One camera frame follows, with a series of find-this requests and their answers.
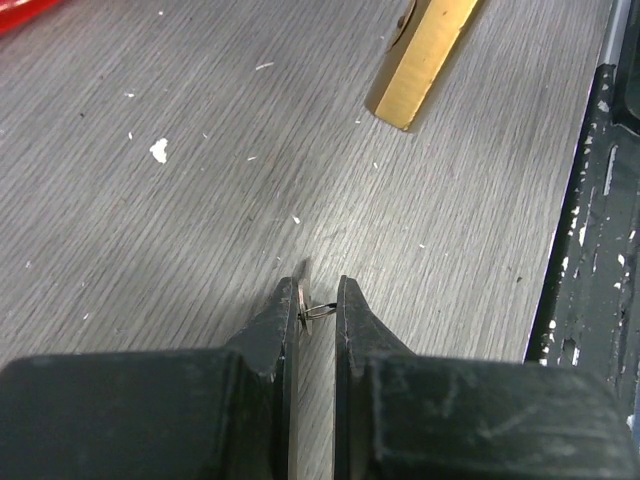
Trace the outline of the large brass padlock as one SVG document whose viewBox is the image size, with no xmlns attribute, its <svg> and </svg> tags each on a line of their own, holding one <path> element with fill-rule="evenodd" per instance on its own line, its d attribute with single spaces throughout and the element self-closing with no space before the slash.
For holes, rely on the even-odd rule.
<svg viewBox="0 0 640 480">
<path fill-rule="evenodd" d="M 409 1 L 366 96 L 366 109 L 400 131 L 418 131 L 482 8 L 477 0 Z"/>
</svg>

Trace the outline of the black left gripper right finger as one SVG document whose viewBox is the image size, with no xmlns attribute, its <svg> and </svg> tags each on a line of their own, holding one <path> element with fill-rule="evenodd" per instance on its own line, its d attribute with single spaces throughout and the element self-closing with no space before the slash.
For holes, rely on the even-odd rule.
<svg viewBox="0 0 640 480">
<path fill-rule="evenodd" d="M 575 369 L 413 353 L 342 277 L 337 479 L 630 479 L 634 442 L 610 388 Z"/>
</svg>

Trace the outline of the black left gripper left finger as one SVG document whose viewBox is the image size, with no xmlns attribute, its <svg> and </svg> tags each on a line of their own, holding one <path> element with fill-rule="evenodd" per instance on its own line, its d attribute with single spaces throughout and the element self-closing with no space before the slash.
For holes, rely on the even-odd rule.
<svg viewBox="0 0 640 480">
<path fill-rule="evenodd" d="M 292 479 L 299 287 L 209 349 L 38 355 L 1 371 L 5 479 Z"/>
</svg>

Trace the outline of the silver padlock key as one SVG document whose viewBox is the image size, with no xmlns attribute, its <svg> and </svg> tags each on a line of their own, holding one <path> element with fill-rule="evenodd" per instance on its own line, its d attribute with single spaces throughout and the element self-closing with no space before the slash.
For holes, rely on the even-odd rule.
<svg viewBox="0 0 640 480">
<path fill-rule="evenodd" d="M 298 286 L 298 319 L 302 331 L 310 336 L 313 322 L 328 317 L 336 312 L 337 304 L 314 304 L 311 299 L 311 270 L 312 261 L 309 257 L 303 259 L 295 270 L 295 278 Z"/>
</svg>

